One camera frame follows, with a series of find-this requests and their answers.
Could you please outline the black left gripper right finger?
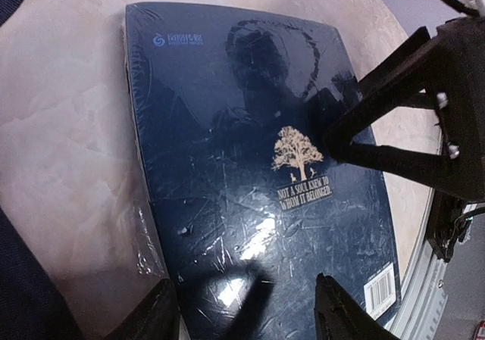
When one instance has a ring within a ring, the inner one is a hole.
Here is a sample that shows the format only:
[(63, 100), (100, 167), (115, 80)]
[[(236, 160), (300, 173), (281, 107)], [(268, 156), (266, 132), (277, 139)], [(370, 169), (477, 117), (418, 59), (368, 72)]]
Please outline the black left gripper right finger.
[(319, 273), (315, 286), (316, 339), (390, 339), (380, 326), (332, 277)]

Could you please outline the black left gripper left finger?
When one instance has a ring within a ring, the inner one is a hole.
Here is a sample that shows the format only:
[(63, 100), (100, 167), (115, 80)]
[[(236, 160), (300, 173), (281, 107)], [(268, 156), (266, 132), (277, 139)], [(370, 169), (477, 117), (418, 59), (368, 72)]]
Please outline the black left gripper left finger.
[(178, 339), (180, 312), (174, 284), (161, 279), (105, 340)]

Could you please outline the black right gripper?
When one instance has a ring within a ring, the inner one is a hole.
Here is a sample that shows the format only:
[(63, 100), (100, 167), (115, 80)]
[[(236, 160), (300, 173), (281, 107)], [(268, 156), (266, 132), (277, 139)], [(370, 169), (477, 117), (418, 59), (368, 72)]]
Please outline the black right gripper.
[[(466, 201), (484, 199), (484, 19), (462, 18), (432, 37), (421, 27), (359, 83), (363, 99), (321, 130), (339, 162), (388, 172)], [(435, 109), (441, 155), (353, 138), (397, 107)]]

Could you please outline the navy blue student backpack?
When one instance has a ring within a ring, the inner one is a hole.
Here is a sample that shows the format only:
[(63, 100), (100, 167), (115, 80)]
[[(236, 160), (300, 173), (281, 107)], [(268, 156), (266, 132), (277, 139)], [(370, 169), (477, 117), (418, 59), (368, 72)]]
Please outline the navy blue student backpack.
[(1, 338), (83, 338), (64, 297), (4, 212), (1, 212)]

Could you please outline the dark blue notebook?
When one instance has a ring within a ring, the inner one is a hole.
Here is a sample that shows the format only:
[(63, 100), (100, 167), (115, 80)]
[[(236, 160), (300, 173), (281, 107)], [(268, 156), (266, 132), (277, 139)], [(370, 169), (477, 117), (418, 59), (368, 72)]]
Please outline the dark blue notebook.
[(149, 205), (191, 339), (313, 339), (332, 276), (381, 326), (401, 302), (383, 174), (324, 131), (361, 100), (336, 27), (176, 2), (126, 6)]

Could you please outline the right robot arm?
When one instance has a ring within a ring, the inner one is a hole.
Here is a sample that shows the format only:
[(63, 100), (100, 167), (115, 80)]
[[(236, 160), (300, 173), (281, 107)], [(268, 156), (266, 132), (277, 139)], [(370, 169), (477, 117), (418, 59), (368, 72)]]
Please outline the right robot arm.
[[(419, 28), (359, 83), (363, 98), (324, 134), (330, 156), (436, 189), (427, 238), (450, 261), (471, 221), (484, 212), (484, 0), (440, 0), (458, 18), (431, 36)], [(425, 154), (354, 141), (398, 107), (432, 110), (442, 152)]]

